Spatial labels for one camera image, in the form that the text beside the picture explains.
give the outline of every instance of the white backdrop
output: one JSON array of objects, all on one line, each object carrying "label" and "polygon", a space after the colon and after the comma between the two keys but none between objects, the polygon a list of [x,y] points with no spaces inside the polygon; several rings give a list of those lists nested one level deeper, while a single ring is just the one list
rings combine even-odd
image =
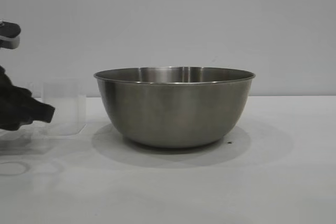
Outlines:
[{"label": "white backdrop", "polygon": [[336,0],[0,0],[22,27],[0,50],[19,86],[141,66],[252,71],[252,95],[336,94]]}]

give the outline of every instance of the metal bowl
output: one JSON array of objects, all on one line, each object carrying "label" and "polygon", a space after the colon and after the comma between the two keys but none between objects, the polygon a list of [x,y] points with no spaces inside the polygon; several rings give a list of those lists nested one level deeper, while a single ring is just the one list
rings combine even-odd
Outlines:
[{"label": "metal bowl", "polygon": [[115,128],[136,142],[186,148],[221,139],[237,123],[251,72],[203,67],[126,68],[98,72]]}]

